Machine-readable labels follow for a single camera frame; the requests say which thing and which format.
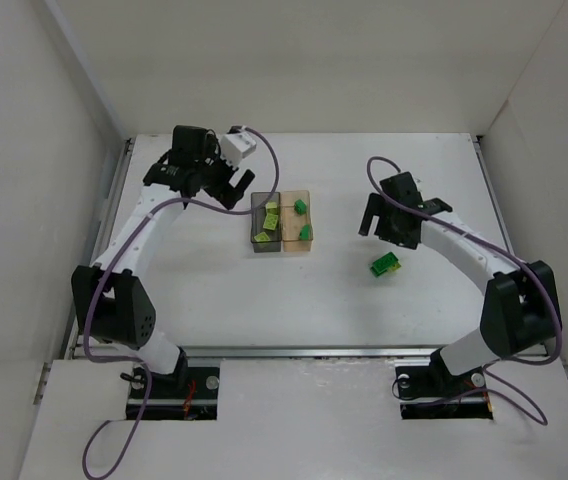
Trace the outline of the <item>lime green small lego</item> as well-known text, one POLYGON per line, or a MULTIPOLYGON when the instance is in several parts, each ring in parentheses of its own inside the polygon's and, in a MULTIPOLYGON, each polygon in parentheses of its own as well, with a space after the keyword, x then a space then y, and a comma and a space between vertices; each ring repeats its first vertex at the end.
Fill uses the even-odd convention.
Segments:
POLYGON ((276 202, 268 202, 265 205, 266 211, 268 213, 277 213, 278 212, 278 204, 276 202))

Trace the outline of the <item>dark green long lego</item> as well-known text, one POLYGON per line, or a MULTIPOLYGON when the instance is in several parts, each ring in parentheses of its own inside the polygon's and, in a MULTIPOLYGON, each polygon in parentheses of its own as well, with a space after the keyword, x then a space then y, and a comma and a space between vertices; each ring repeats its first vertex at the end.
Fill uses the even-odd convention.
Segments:
POLYGON ((374 277, 380 277, 386 273, 389 273, 388 269, 391 264, 394 262, 399 262, 396 255, 392 252, 389 252, 380 258, 374 260, 370 264, 370 272, 373 274, 374 277))

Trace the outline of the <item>lime green 2x3 lego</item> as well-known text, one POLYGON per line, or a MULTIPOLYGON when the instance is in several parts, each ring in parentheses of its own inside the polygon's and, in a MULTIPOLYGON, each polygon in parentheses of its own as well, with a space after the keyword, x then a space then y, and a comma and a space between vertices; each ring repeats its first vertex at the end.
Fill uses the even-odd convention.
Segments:
POLYGON ((263 221, 263 229, 267 231, 275 231, 278 227, 279 215, 277 213, 266 213, 263 221))

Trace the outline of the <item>pale yellow-green small lego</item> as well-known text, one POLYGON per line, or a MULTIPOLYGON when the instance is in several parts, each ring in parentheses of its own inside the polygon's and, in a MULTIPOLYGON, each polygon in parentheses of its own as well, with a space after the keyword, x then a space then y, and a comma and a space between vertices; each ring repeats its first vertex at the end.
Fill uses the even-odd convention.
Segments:
POLYGON ((266 232, 260 232, 259 234, 255 235, 253 237, 253 240, 256 243, 263 243, 263 242, 270 242, 271 241, 269 234, 266 233, 266 232))

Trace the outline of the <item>small dark green lego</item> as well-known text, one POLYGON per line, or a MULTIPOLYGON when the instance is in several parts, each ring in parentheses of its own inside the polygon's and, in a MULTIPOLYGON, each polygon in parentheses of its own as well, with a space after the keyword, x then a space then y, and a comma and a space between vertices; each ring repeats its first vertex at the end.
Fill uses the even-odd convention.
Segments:
POLYGON ((305 215, 307 213, 307 210, 308 210, 307 204, 302 199, 297 199, 294 202, 293 207, 294 207, 294 211, 298 215, 305 215))

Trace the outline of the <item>dark green square lego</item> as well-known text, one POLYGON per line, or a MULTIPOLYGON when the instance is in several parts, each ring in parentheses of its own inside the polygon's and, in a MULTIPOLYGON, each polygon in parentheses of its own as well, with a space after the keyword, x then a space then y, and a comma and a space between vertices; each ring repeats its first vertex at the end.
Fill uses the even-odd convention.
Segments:
POLYGON ((312 239, 312 227, 310 224, 306 224, 301 228, 299 239, 301 241, 309 241, 312 239))

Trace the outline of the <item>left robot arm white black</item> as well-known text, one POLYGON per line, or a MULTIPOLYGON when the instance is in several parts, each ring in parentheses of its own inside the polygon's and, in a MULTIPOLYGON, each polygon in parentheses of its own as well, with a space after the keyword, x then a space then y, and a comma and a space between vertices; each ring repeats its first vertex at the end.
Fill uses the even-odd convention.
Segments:
POLYGON ((256 150, 253 137, 234 127, 218 136, 202 127, 177 126, 171 148, 151 164, 135 207, 107 249, 71 277, 80 333, 85 342, 112 344, 120 360, 138 360, 151 374, 181 387, 188 361, 158 329, 156 310, 142 284, 163 236, 195 196, 205 191, 229 211, 255 175, 231 181, 239 164, 256 150))

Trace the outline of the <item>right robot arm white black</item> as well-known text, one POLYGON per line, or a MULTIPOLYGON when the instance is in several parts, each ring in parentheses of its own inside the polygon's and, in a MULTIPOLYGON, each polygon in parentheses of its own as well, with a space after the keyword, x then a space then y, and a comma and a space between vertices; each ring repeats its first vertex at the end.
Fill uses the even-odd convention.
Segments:
POLYGON ((562 332, 550 266, 525 263, 485 240, 449 204, 424 199, 408 172, 382 180, 369 195, 359 233, 411 250, 423 245, 447 259, 483 295, 475 329, 435 350, 427 366, 402 372, 412 397, 459 393, 481 367, 512 359, 562 332))

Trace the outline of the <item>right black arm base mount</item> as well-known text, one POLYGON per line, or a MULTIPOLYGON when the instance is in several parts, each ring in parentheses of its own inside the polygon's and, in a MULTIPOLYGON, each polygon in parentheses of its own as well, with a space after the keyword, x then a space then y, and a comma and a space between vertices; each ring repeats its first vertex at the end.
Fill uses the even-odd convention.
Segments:
POLYGON ((392 384, 403 420, 492 420, 481 368, 438 380, 429 365, 398 364, 392 384))

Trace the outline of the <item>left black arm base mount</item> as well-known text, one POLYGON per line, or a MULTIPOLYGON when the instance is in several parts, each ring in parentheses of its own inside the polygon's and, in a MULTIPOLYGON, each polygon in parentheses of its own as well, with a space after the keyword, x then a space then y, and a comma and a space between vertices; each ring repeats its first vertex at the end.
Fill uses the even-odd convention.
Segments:
MULTIPOLYGON (((120 379, 129 384, 125 406, 127 420, 135 420, 146 392, 143 369, 135 366, 120 379)), ((220 365, 190 366, 181 386, 154 374, 143 420, 216 420, 220 388, 220 365)))

